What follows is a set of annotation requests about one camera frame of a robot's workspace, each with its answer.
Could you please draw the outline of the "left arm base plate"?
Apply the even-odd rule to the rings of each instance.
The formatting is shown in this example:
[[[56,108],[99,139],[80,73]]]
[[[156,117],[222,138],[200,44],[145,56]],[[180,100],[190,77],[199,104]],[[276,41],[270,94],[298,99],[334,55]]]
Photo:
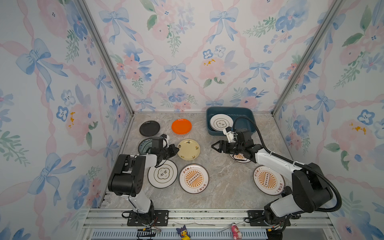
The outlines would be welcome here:
[[[166,227],[169,221],[168,210],[153,210],[146,214],[129,211],[127,226],[129,227]]]

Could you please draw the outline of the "cream yellow small plate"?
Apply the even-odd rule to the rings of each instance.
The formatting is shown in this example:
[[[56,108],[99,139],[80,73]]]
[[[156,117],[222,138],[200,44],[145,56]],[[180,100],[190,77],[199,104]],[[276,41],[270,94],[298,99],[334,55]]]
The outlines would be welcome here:
[[[178,156],[185,161],[195,160],[201,152],[201,147],[193,139],[185,139],[178,144]]]

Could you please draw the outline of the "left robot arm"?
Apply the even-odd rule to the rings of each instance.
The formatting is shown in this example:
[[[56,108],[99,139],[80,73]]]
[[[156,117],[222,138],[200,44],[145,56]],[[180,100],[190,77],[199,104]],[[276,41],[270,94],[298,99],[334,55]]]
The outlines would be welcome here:
[[[166,134],[152,138],[149,151],[142,155],[120,154],[117,157],[108,181],[108,190],[125,197],[133,206],[133,212],[140,216],[154,215],[154,204],[141,189],[147,169],[160,168],[179,151],[169,143]]]

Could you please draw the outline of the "orange round plate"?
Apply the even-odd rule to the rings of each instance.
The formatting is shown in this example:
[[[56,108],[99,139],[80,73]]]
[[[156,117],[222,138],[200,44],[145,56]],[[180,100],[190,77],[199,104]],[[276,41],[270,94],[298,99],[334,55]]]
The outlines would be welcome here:
[[[186,135],[192,130],[192,123],[187,119],[178,119],[172,123],[172,131],[177,135]]]

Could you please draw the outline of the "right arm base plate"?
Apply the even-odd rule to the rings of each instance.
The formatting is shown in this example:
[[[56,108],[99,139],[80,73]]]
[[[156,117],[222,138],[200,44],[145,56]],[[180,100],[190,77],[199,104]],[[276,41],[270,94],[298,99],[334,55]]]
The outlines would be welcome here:
[[[284,227],[290,226],[290,220],[287,217],[273,217],[272,214],[265,213],[264,210],[248,210],[248,216],[244,221],[252,227]]]

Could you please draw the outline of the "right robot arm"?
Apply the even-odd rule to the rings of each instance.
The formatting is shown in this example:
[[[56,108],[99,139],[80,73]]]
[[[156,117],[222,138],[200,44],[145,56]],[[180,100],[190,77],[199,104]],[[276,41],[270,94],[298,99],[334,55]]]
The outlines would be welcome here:
[[[238,155],[261,167],[267,167],[290,181],[284,188],[286,195],[268,203],[264,207],[262,220],[272,226],[286,220],[289,216],[313,212],[333,212],[339,209],[323,206],[333,198],[340,198],[335,186],[323,175],[320,167],[314,163],[302,164],[270,151],[264,143],[255,144],[250,131],[225,129],[226,140],[212,144],[219,153]]]

